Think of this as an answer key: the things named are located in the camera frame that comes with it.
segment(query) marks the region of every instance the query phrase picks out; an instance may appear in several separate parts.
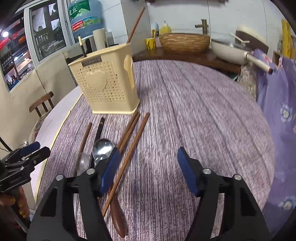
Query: water bottle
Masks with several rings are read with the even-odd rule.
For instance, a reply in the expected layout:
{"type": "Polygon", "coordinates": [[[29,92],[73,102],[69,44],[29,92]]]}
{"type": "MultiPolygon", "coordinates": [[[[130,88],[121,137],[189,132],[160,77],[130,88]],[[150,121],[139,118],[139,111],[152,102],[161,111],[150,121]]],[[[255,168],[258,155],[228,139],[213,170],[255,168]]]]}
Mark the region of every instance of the water bottle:
{"type": "Polygon", "coordinates": [[[102,24],[102,5],[98,0],[75,0],[68,6],[74,38],[92,35],[102,24]]]}

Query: purple floral fabric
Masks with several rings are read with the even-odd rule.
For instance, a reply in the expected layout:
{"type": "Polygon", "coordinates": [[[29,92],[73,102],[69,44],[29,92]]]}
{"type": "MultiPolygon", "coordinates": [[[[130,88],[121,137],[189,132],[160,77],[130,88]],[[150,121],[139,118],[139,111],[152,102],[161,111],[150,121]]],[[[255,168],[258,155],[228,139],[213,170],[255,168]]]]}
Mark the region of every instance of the purple floral fabric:
{"type": "Polygon", "coordinates": [[[260,105],[274,141],[275,173],[263,213],[275,235],[296,206],[296,63],[281,57],[272,63],[261,50],[254,56],[273,68],[272,75],[258,70],[257,103],[260,105]]]}

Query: pot handle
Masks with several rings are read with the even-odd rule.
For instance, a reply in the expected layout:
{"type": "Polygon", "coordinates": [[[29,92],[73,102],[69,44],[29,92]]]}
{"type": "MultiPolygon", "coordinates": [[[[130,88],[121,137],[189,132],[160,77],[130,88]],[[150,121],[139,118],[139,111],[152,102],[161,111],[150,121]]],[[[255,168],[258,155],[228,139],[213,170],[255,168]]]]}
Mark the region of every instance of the pot handle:
{"type": "Polygon", "coordinates": [[[257,65],[260,69],[264,70],[265,72],[267,72],[269,74],[273,73],[273,69],[269,65],[267,65],[263,61],[255,58],[251,53],[245,52],[244,55],[247,60],[249,60],[252,63],[254,63],[255,65],[257,65]]]}
{"type": "Polygon", "coordinates": [[[236,36],[236,35],[233,34],[233,33],[229,33],[229,34],[230,34],[231,36],[235,37],[238,41],[240,41],[241,44],[248,44],[248,43],[250,43],[249,40],[242,40],[241,38],[239,38],[238,36],[236,36]]]}

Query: yellow tape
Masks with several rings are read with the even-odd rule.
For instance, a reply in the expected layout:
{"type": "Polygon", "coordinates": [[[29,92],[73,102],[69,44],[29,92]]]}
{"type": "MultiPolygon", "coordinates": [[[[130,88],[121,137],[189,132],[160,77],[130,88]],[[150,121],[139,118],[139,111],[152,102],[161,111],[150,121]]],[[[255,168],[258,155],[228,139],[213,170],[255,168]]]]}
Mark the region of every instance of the yellow tape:
{"type": "Polygon", "coordinates": [[[291,27],[289,23],[282,19],[281,25],[283,28],[283,56],[291,57],[291,27]]]}
{"type": "MultiPolygon", "coordinates": [[[[72,108],[68,111],[68,114],[67,114],[66,118],[62,121],[61,126],[59,127],[59,129],[58,129],[57,133],[55,134],[55,137],[54,137],[54,139],[53,139],[53,141],[52,141],[52,143],[51,143],[51,145],[50,145],[50,148],[49,148],[50,150],[52,149],[52,147],[53,147],[53,145],[54,145],[54,142],[55,142],[55,140],[56,140],[56,138],[57,138],[59,132],[61,131],[61,129],[62,129],[62,127],[63,127],[65,121],[66,121],[67,118],[69,117],[71,111],[74,109],[74,107],[76,106],[77,102],[80,100],[80,98],[81,98],[82,95],[83,95],[83,93],[81,93],[81,95],[79,96],[79,98],[77,99],[77,101],[74,103],[74,105],[72,106],[72,108]]],[[[41,173],[40,173],[40,175],[39,175],[38,183],[37,183],[37,191],[36,191],[36,193],[35,193],[35,195],[34,195],[34,199],[35,199],[35,202],[36,202],[36,203],[37,203],[37,196],[38,196],[38,191],[39,191],[39,187],[40,187],[40,183],[41,183],[41,178],[42,178],[43,171],[44,171],[44,168],[45,168],[45,165],[46,165],[47,160],[48,160],[48,158],[42,162],[42,169],[41,169],[41,173]]]]}

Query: purple tablecloth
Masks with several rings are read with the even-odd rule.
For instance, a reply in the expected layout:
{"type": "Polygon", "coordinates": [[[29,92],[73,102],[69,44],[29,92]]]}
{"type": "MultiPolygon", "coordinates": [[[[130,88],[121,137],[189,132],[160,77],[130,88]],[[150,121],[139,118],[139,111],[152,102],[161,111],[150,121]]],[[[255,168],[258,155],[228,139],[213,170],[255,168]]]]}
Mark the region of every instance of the purple tablecloth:
{"type": "MultiPolygon", "coordinates": [[[[180,146],[219,175],[241,174],[262,209],[274,177],[274,148],[260,107],[246,90],[218,71],[187,62],[141,61],[134,63],[134,71],[141,100],[136,129],[146,112],[151,116],[117,189],[128,229],[125,240],[184,240],[199,199],[189,192],[178,165],[180,146]]],[[[93,128],[85,153],[91,154],[102,116],[106,118],[102,137],[114,143],[131,117],[92,114],[82,96],[56,138],[38,203],[57,174],[73,175],[90,121],[93,128]]],[[[99,201],[101,208],[105,201],[106,196],[99,201]]],[[[219,233],[222,210],[221,195],[213,235],[219,233]]],[[[120,240],[109,211],[105,220],[113,240],[120,240]]],[[[85,238],[80,212],[77,227],[85,238]]]]}

